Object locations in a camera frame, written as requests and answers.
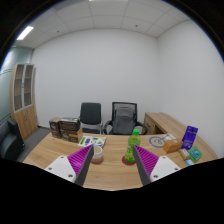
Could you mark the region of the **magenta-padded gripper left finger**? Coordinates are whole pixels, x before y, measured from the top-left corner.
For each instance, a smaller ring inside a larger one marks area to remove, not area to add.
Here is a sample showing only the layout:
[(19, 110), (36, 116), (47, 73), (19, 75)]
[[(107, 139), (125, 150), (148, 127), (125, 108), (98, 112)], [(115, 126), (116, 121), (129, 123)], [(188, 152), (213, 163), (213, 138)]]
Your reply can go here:
[(88, 168), (94, 154), (94, 147), (89, 145), (70, 156), (60, 155), (45, 170), (68, 180), (76, 185), (82, 186), (85, 182)]

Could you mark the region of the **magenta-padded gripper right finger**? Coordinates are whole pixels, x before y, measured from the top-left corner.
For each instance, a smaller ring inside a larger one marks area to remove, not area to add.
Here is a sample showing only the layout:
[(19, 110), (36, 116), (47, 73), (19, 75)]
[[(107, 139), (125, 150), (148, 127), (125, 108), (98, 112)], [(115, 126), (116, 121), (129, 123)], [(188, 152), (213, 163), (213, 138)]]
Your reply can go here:
[(143, 185), (148, 185), (180, 170), (180, 167), (169, 157), (157, 156), (137, 145), (133, 146), (133, 155)]

